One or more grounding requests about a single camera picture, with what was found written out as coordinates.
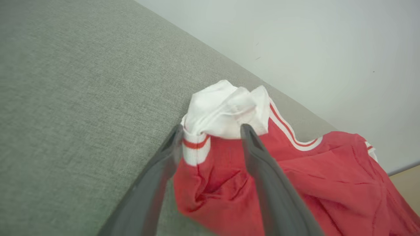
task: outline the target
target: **white wall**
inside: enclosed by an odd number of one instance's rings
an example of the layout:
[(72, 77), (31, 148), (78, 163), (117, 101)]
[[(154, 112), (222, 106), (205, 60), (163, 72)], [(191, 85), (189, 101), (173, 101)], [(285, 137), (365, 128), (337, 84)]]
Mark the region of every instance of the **white wall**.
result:
[(364, 136), (386, 171), (420, 160), (420, 1), (137, 2)]

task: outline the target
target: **red stripe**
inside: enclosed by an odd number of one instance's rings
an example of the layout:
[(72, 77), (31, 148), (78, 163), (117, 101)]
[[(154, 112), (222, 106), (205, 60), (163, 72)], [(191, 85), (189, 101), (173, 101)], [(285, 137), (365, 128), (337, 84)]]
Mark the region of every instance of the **red stripe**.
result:
[(293, 141), (296, 143), (296, 145), (299, 145), (301, 147), (307, 147), (310, 146), (312, 144), (314, 144), (318, 139), (315, 139), (314, 141), (312, 141), (310, 144), (300, 144), (296, 141), (296, 139), (293, 136), (292, 131), (289, 129), (289, 127), (280, 119), (280, 117), (277, 115), (277, 112), (274, 110), (273, 105), (270, 103), (270, 108), (271, 111), (274, 113), (274, 115), (276, 116), (276, 118), (278, 119), (278, 121), (280, 121), (280, 123), (282, 123), (284, 125), (284, 127), (286, 127), (287, 131), (289, 131), (290, 136), (293, 138)]
[(204, 147), (204, 145), (207, 142), (207, 139), (209, 139), (209, 138), (210, 138), (210, 136), (207, 135), (206, 138), (204, 139), (204, 141), (202, 141), (201, 143), (191, 143), (191, 142), (187, 141), (186, 139), (182, 139), (182, 141), (183, 141), (184, 145), (188, 148), (200, 149), (200, 148)]

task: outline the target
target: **white fabric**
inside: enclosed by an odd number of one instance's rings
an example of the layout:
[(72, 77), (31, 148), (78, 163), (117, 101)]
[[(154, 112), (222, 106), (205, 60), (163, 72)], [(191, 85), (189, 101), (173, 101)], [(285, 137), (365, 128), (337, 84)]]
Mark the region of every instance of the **white fabric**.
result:
[(181, 124), (190, 136), (203, 133), (240, 139), (241, 124), (250, 124), (257, 135), (268, 133), (270, 98), (264, 86), (249, 92), (221, 80), (192, 95)]

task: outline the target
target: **gray fabric surface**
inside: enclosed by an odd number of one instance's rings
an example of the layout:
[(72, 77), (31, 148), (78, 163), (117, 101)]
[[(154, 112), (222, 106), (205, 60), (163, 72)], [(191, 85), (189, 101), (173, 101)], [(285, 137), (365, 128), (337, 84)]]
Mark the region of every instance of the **gray fabric surface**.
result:
[[(0, 235), (95, 235), (191, 95), (263, 84), (301, 141), (334, 128), (132, 0), (0, 3)], [(158, 235), (208, 235), (176, 210)]]

